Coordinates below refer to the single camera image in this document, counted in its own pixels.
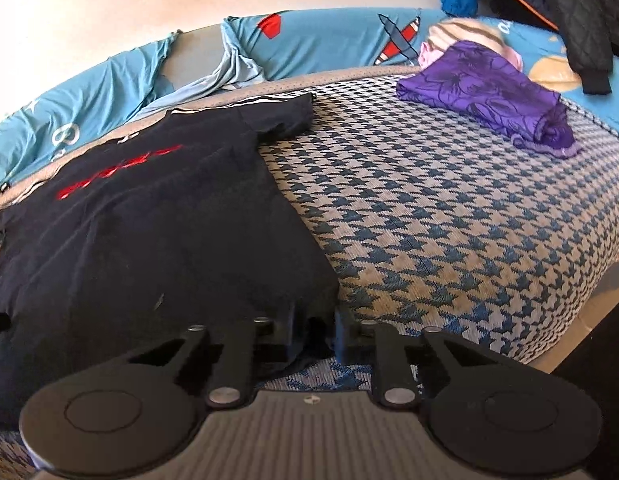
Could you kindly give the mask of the cream striped folded garment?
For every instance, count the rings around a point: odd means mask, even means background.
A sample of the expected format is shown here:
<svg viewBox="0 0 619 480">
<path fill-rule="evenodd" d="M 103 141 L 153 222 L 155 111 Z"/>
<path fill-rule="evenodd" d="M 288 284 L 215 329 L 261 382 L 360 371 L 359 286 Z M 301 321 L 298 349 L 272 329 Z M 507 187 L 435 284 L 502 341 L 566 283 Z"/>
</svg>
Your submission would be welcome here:
<svg viewBox="0 0 619 480">
<path fill-rule="evenodd" d="M 474 18 L 446 18 L 431 25 L 428 29 L 428 41 L 431 46 L 445 51 L 458 41 L 472 41 L 493 50 L 522 72 L 521 55 L 507 45 L 503 34 L 495 27 L 486 25 Z"/>
</svg>

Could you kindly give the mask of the purple floral folded garment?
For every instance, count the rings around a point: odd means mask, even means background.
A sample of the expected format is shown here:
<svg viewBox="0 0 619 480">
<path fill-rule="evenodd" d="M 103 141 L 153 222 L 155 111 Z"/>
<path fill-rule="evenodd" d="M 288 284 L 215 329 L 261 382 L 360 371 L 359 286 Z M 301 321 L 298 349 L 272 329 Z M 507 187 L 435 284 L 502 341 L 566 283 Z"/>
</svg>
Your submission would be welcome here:
<svg viewBox="0 0 619 480">
<path fill-rule="evenodd" d="M 396 96 L 473 118 L 516 148 L 556 158 L 579 152 L 559 93 L 473 41 L 455 42 L 415 76 L 398 81 Z"/>
</svg>

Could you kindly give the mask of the pink folded garment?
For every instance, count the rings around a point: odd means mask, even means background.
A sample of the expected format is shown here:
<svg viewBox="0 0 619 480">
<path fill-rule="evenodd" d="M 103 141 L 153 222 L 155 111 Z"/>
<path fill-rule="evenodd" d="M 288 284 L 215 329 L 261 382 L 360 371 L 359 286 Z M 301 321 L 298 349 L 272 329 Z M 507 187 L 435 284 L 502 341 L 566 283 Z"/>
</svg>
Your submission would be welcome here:
<svg viewBox="0 0 619 480">
<path fill-rule="evenodd" d="M 435 46 L 431 46 L 428 41 L 423 41 L 420 47 L 418 63 L 421 68 L 427 68 L 432 63 L 437 61 L 444 51 L 439 50 Z"/>
</svg>

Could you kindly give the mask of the black t-shirt red print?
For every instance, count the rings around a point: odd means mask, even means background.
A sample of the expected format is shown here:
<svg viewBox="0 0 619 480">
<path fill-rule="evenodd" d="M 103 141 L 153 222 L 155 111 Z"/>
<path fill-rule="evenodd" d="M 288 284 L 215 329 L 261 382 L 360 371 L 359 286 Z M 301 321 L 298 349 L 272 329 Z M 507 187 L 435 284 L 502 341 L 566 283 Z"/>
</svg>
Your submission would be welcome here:
<svg viewBox="0 0 619 480">
<path fill-rule="evenodd" d="M 307 93 L 172 112 L 0 211 L 0 428 L 50 382 L 190 325 L 327 330 L 337 274 L 258 151 L 313 118 Z"/>
</svg>

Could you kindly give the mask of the blue houndstooth bed cover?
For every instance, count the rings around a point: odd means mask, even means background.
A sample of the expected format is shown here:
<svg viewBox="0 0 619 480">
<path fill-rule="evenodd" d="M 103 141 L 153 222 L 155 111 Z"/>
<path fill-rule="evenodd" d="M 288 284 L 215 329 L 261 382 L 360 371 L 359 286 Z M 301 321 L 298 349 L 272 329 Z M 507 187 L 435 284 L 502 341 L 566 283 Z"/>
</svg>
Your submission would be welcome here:
<svg viewBox="0 0 619 480">
<path fill-rule="evenodd" d="M 589 457 L 566 474 L 488 474 L 455 462 L 417 415 L 372 400 L 370 366 L 346 365 L 334 350 L 343 308 L 402 335 L 437 327 L 530 367 L 557 343 L 619 256 L 619 135 L 564 104 L 581 144 L 568 159 L 440 117 L 433 132 L 323 120 L 293 141 L 262 144 L 280 192 L 337 274 L 331 326 L 290 342 L 276 322 L 288 359 L 256 358 L 250 399 L 210 412 L 182 451 L 143 474 L 64 478 L 37 468 L 21 412 L 0 428 L 3 448 L 31 479 L 586 478 Z"/>
</svg>

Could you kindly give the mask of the blue airplane print bolster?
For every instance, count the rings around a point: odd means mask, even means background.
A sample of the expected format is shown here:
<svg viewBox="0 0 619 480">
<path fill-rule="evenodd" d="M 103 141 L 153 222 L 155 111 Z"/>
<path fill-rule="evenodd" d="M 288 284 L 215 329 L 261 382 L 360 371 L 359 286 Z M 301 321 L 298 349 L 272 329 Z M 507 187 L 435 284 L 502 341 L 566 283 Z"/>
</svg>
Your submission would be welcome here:
<svg viewBox="0 0 619 480">
<path fill-rule="evenodd" d="M 0 122 L 0 191 L 55 159 L 156 110 L 296 76 L 365 66 L 418 66 L 434 9 L 347 8 L 227 18 L 122 52 L 44 92 Z M 523 72 L 590 110 L 619 132 L 619 58 L 609 96 L 587 96 L 554 32 L 501 18 Z"/>
</svg>

